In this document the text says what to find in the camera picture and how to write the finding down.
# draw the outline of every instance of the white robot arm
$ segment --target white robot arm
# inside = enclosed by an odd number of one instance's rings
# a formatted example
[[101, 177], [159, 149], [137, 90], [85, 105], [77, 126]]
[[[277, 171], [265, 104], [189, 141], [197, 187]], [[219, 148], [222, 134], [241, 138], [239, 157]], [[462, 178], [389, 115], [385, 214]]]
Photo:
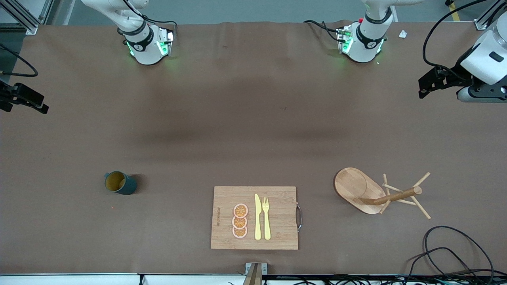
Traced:
[[338, 32], [338, 48], [357, 62], [371, 61], [384, 43], [393, 21], [391, 6], [408, 6], [424, 0], [361, 0], [366, 6], [362, 22], [352, 23]]
[[149, 0], [82, 0], [109, 18], [127, 39], [130, 54], [141, 64], [154, 64], [170, 54], [174, 31], [147, 23], [138, 9]]
[[502, 14], [456, 62], [452, 72], [434, 67], [419, 79], [419, 98], [454, 86], [462, 102], [507, 103], [507, 13]]

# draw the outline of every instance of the green led light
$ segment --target green led light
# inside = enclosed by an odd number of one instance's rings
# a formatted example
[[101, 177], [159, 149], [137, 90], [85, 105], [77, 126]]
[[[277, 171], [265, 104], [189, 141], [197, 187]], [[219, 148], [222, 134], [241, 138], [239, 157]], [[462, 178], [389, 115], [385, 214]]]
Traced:
[[380, 41], [379, 48], [377, 49], [377, 53], [380, 52], [380, 49], [382, 48], [382, 44], [384, 43], [384, 39]]
[[132, 48], [130, 47], [130, 44], [127, 42], [127, 47], [130, 50], [130, 55], [135, 56], [134, 52], [132, 51]]
[[161, 43], [157, 41], [157, 46], [159, 47], [160, 53], [162, 55], [166, 55], [168, 53], [167, 51], [167, 45], [165, 43]]
[[347, 42], [345, 42], [343, 44], [342, 51], [344, 53], [348, 53], [350, 51], [350, 47], [352, 46], [353, 43], [354, 43], [354, 40], [352, 39], [352, 37], [349, 37], [349, 39], [347, 40]]

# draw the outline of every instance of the wooden base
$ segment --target wooden base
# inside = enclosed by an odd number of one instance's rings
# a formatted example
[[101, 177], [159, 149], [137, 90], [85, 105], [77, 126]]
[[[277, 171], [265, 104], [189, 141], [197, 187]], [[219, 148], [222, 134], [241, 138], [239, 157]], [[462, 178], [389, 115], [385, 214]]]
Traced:
[[[260, 215], [261, 240], [255, 240], [255, 194], [269, 198], [271, 239], [265, 239], [264, 212]], [[232, 234], [233, 208], [243, 203], [248, 207], [248, 233], [244, 238]], [[297, 250], [296, 187], [284, 186], [215, 186], [213, 218], [211, 220], [211, 248], [227, 250]]]
[[383, 205], [368, 205], [365, 201], [386, 196], [375, 181], [353, 167], [344, 168], [336, 174], [335, 190], [352, 206], [367, 214], [380, 213]]

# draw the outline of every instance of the yellow plastic knife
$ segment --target yellow plastic knife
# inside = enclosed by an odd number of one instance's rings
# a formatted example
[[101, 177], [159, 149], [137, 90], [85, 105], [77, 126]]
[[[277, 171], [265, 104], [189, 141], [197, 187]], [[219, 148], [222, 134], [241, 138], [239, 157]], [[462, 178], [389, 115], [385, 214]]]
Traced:
[[259, 216], [262, 212], [261, 200], [259, 196], [255, 194], [255, 239], [261, 239], [261, 222], [259, 220]]

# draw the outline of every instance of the metal bracket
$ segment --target metal bracket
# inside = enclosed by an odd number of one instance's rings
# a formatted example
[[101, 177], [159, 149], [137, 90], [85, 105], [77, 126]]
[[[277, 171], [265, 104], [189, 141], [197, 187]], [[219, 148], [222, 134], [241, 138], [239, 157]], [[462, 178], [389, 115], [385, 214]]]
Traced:
[[504, 3], [505, 0], [496, 0], [480, 15], [479, 18], [474, 19], [474, 25], [476, 27], [476, 30], [485, 30], [488, 27], [489, 18], [496, 15], [496, 12], [498, 12], [499, 9], [501, 9], [501, 5]]
[[301, 230], [301, 227], [303, 226], [303, 211], [301, 210], [301, 207], [299, 207], [299, 203], [296, 202], [296, 209], [299, 210], [299, 226], [298, 226], [298, 233]]
[[27, 35], [37, 33], [38, 25], [41, 22], [17, 0], [0, 0], [0, 7], [5, 9], [20, 25], [26, 28]]
[[[248, 271], [250, 270], [250, 268], [252, 267], [252, 264], [254, 264], [254, 263], [257, 263], [257, 262], [245, 263], [245, 274], [246, 275], [248, 275]], [[262, 275], [267, 275], [268, 274], [268, 264], [267, 263], [258, 263], [258, 264], [260, 265]]]

